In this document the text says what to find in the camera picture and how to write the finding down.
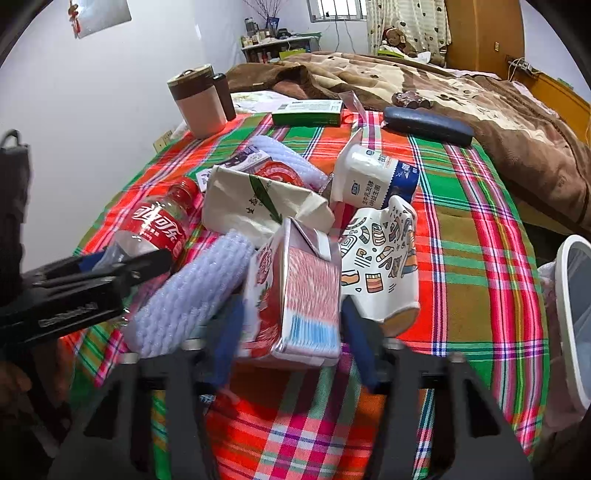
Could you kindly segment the operator left hand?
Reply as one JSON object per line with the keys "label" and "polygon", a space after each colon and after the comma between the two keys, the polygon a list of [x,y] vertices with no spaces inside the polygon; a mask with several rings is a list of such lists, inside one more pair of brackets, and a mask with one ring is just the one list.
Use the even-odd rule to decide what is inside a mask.
{"label": "operator left hand", "polygon": [[[38,346],[33,351],[35,371],[49,400],[59,406],[69,397],[72,378],[71,358],[60,343]],[[1,361],[1,416],[16,416],[20,410],[32,410],[25,399],[32,387],[29,377],[17,366]]]}

